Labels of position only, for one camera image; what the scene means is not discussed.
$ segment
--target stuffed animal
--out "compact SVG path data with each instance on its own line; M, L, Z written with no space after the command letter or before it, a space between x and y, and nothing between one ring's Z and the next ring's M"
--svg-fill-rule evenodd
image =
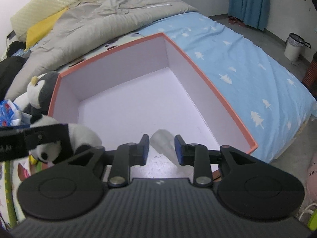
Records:
M58 72L48 72L33 77L26 92L17 97L14 103L24 113L47 115L58 75Z
M36 115L31 117L30 123L32 128L58 124L59 122L46 115ZM67 144L65 141L42 144L38 145L36 149L30 150L29 154L43 163L52 162L53 164L58 164L87 149L101 146L101 139L86 126L69 123L68 128L70 144Z

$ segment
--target black circular mount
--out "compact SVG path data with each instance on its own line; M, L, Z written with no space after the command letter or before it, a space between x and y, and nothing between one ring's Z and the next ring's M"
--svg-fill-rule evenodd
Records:
M93 209L104 192L105 186L90 169L60 164L26 179L17 196L26 215L61 221Z
M218 186L218 197L226 208L258 221L294 215L304 195L297 178L265 163L239 165Z

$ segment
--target blue curtain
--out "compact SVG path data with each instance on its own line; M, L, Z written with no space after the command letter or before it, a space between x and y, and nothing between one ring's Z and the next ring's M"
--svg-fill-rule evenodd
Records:
M269 11L270 0L229 0L229 16L260 30L267 26Z

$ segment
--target yellow pillow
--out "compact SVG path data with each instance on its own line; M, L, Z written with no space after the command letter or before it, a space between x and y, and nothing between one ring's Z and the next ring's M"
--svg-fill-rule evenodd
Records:
M62 16L62 14L67 11L69 8L66 7L58 13L53 14L52 16L42 20L32 27L30 27L26 34L26 49L34 46L39 40L45 37L53 28L55 22Z

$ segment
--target pink pillow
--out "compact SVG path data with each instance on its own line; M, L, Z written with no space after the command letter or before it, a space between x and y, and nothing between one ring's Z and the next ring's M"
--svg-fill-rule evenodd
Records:
M308 196L317 202L317 153L313 155L306 180L306 188Z

